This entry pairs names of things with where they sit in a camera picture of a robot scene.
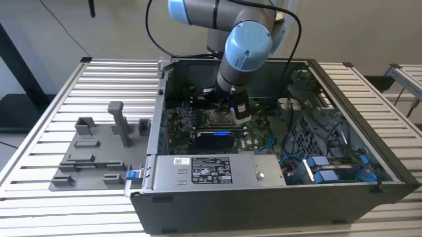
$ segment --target slotted aluminum surface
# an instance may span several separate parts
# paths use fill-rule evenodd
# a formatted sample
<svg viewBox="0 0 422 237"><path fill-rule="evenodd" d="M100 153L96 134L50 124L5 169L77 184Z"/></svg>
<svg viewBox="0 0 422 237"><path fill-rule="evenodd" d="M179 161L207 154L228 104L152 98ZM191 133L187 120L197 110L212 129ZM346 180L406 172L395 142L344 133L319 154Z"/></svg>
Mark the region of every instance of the slotted aluminum surface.
<svg viewBox="0 0 422 237"><path fill-rule="evenodd" d="M422 100L422 65L391 65L387 69L386 76L394 80Z"/></svg>
<svg viewBox="0 0 422 237"><path fill-rule="evenodd" d="M101 66L110 68L126 66L133 69L98 69ZM356 108L406 167L422 181L420 134L408 121L400 118L402 116L396 114L388 102L378 95L354 69L344 68L342 64L321 64L321 66L336 83L344 80L351 82L339 85L343 86L342 90L346 94L351 91L364 92L363 98L356 96L351 97L351 100L355 100ZM0 236L149 236L143 233L143 227L129 199L122 196L122 190L48 191L48 181L74 134L73 124L77 116L90 115L96 122L110 122L110 117L105 116L105 105L109 100L122 100L126 105L124 114L129 122L152 115L145 107L153 107L155 95L141 92L153 91L153 83L140 79L157 79L157 71L135 68L155 68L156 62L114 61L113 63L109 60L93 60L80 67L74 79L69 80L60 92L62 98L52 105L49 114L36 125L40 129L29 134L32 139L24 141L26 144L22 144L13 156L16 164L0 187ZM145 74L104 74L106 72ZM116 86L104 89L106 84ZM126 86L128 84L148 86L133 87ZM376 207L351 225L205 233L197 236L415 237L420 236L420 233L422 189L399 203Z"/></svg>

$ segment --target blue tab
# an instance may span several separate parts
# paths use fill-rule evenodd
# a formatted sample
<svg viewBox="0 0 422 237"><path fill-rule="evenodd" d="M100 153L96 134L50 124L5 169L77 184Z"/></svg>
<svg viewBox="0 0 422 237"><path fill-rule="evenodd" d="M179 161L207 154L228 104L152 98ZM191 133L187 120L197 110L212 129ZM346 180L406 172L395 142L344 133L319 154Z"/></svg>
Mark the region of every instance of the blue tab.
<svg viewBox="0 0 422 237"><path fill-rule="evenodd" d="M140 172L139 170L129 170L125 173L125 180L135 180L140 178Z"/></svg>

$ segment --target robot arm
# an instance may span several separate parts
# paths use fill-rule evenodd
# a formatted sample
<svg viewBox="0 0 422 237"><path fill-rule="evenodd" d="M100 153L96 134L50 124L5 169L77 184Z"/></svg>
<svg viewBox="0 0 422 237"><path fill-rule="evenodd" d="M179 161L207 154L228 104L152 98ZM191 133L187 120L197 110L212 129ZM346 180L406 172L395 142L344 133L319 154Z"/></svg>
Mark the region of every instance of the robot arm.
<svg viewBox="0 0 422 237"><path fill-rule="evenodd" d="M269 0L255 2L269 4ZM244 119L249 115L247 84L281 39L276 12L228 0L168 0L168 11L183 24L229 32L215 90L217 99L231 95L235 117Z"/></svg>

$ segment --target sticker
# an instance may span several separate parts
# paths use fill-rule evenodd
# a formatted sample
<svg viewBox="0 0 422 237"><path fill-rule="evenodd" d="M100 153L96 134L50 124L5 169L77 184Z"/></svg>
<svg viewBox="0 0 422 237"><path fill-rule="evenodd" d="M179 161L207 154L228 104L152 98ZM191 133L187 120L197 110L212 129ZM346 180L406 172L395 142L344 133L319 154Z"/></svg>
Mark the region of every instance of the sticker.
<svg viewBox="0 0 422 237"><path fill-rule="evenodd" d="M231 184L232 174L228 157L192 158L193 184Z"/></svg>
<svg viewBox="0 0 422 237"><path fill-rule="evenodd" d="M175 158L173 159L173 164L185 164L188 165L189 164L189 158Z"/></svg>

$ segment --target blue joint cap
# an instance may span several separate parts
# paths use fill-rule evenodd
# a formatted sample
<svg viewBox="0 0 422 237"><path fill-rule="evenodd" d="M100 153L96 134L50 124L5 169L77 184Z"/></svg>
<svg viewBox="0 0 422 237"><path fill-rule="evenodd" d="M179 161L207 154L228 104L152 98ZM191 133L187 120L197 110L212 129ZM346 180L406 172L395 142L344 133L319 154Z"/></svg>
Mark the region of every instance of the blue joint cap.
<svg viewBox="0 0 422 237"><path fill-rule="evenodd" d="M184 0L168 0L168 13L171 18L183 24L189 25L189 18L187 17Z"/></svg>
<svg viewBox="0 0 422 237"><path fill-rule="evenodd" d="M255 71L265 62L272 39L267 28L255 21L240 22L225 41L225 59L240 72Z"/></svg>

